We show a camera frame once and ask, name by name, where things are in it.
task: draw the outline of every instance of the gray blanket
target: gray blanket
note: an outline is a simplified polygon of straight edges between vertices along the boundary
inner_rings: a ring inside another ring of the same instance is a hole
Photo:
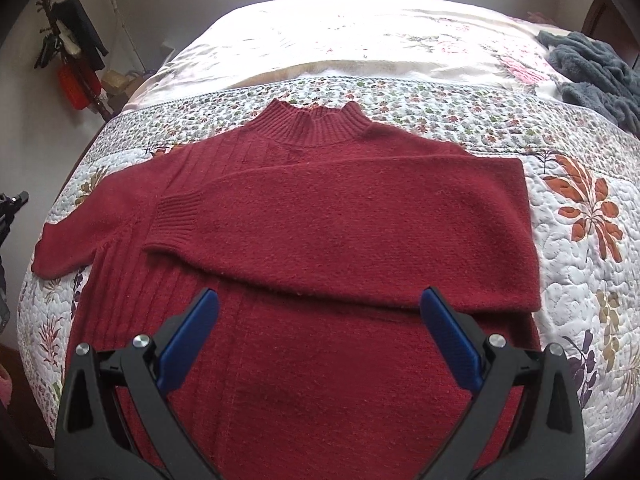
[[[623,130],[640,135],[640,75],[610,45],[580,32],[564,37],[543,30],[538,41],[555,47],[549,64],[573,81],[559,85],[565,103],[595,110]]]

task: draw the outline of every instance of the ribbed collar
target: ribbed collar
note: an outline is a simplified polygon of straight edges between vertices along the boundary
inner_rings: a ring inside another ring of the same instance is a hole
[[[372,121],[349,101],[343,108],[297,108],[274,99],[247,126],[276,142],[293,146],[325,146],[361,136]]]

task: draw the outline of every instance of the coat rack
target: coat rack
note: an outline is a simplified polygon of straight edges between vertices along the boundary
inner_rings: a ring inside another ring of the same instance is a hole
[[[36,6],[39,7],[38,12],[40,12],[41,10],[44,10],[44,13],[47,17],[47,21],[49,22],[49,28],[52,34],[56,36],[60,36],[60,28],[56,23],[56,19],[53,17],[53,13],[51,12],[51,2],[52,0],[38,0],[36,2]],[[43,30],[41,30],[41,32],[45,32],[46,30],[49,30],[49,29],[44,28]],[[95,108],[98,110],[98,112],[100,113],[101,117],[104,119],[105,122],[109,121],[112,118],[112,114],[107,110],[107,107],[96,95],[96,93],[92,90],[92,88],[89,86],[89,83],[84,79],[84,76],[82,75],[82,70],[80,68],[80,65],[78,64],[78,60],[70,56],[66,52],[64,47],[60,49],[60,56],[62,56],[63,63],[68,64],[71,67],[71,71],[74,75],[74,78],[76,79],[78,84],[82,87],[82,92],[84,92],[84,95],[87,97],[87,99],[89,99],[89,102],[91,102],[95,106]]]

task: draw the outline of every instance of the metal bolt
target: metal bolt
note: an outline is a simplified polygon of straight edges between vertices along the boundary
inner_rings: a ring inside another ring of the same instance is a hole
[[[491,346],[495,346],[496,348],[504,348],[505,346],[507,346],[507,340],[500,334],[491,334],[489,336],[489,344]]]
[[[80,343],[78,346],[76,346],[76,354],[87,355],[90,349],[91,347],[89,346],[89,343]]]
[[[561,356],[562,354],[564,354],[564,349],[562,348],[561,345],[559,345],[558,343],[551,343],[549,345],[549,351],[553,354],[553,355],[557,355],[557,356]]]
[[[133,338],[133,346],[136,348],[144,348],[151,342],[151,338],[146,334],[138,334]]]

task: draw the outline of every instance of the floral quilt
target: floral quilt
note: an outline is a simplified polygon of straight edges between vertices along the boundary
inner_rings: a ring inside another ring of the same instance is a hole
[[[569,356],[591,470],[631,418],[640,387],[640,141],[591,110],[527,92],[390,78],[313,77],[218,91],[108,123],[47,221],[62,220],[105,175],[235,128],[273,98],[311,107],[354,100],[375,121],[522,161],[542,277],[534,320],[542,344],[559,342]],[[20,352],[52,433],[68,336],[90,273],[43,281],[27,272],[20,294]]]

